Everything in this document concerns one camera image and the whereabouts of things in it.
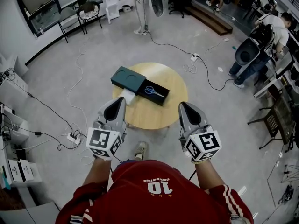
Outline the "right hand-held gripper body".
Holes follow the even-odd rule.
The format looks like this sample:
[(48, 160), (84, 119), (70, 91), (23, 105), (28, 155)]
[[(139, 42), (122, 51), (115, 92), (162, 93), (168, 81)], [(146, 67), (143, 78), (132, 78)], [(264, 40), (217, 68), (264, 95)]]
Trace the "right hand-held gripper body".
[(201, 162), (215, 156), (221, 149), (221, 141), (205, 113), (189, 102), (181, 102), (178, 113), (181, 125), (179, 141), (183, 153), (193, 162)]

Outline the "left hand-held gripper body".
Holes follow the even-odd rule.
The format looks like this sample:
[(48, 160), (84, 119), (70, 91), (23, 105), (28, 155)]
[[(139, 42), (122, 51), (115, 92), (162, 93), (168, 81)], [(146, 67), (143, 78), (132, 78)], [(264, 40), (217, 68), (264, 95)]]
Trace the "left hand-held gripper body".
[(126, 100), (114, 98), (98, 111), (98, 118), (88, 128), (86, 147), (92, 154), (105, 161), (113, 159), (126, 136)]

